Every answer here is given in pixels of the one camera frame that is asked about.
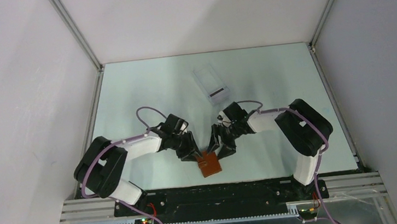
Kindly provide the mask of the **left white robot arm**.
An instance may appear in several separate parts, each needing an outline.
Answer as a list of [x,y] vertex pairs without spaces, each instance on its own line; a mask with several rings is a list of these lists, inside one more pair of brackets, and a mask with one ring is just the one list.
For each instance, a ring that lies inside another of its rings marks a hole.
[[131,181],[124,180],[123,168],[127,162],[146,154],[173,150],[181,161],[202,158],[188,122],[169,114],[164,122],[149,127],[140,135],[123,140],[95,138],[74,170],[74,178],[81,184],[84,198],[112,198],[127,203],[136,215],[148,207],[146,192]]

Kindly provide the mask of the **brown leather card holder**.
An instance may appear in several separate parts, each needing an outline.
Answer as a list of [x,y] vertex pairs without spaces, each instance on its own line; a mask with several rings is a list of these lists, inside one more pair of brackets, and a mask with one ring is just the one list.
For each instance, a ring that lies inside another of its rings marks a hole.
[[210,177],[216,173],[222,171],[222,167],[219,163],[218,157],[215,152],[202,151],[201,157],[196,157],[197,165],[204,178]]

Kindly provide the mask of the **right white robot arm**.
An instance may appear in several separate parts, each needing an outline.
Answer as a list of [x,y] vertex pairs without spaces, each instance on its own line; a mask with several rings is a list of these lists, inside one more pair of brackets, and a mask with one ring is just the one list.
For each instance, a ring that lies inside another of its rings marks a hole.
[[333,126],[322,114],[303,99],[292,101],[286,108],[246,111],[240,102],[233,102],[219,112],[212,125],[208,152],[217,151],[218,159],[236,152],[236,139],[249,134],[280,129],[299,153],[292,191],[298,199],[308,199],[314,193],[312,183],[318,174],[320,157],[329,147]]

